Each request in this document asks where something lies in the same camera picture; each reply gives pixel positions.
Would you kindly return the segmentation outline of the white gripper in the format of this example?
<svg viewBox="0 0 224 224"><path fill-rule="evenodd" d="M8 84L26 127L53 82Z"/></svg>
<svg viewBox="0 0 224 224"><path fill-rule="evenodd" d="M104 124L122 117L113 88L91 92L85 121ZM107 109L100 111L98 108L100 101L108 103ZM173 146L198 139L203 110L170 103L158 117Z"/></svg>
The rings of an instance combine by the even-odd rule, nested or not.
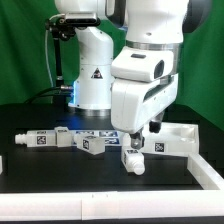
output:
<svg viewBox="0 0 224 224"><path fill-rule="evenodd" d="M112 126L130 133L131 147L141 149L145 138L139 130L149 123L151 133L160 132L163 111L174 102L177 89L177 74L151 83L116 79L111 93Z"/></svg>

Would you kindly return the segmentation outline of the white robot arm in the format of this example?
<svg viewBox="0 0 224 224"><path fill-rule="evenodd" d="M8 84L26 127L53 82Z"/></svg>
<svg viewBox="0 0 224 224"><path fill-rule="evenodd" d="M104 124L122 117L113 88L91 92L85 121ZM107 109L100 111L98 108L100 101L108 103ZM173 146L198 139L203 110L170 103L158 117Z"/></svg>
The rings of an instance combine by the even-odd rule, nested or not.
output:
<svg viewBox="0 0 224 224"><path fill-rule="evenodd" d="M111 111L112 126L144 146L175 100L183 35L207 19L212 0L54 0L58 20L79 42L71 105Z"/></svg>

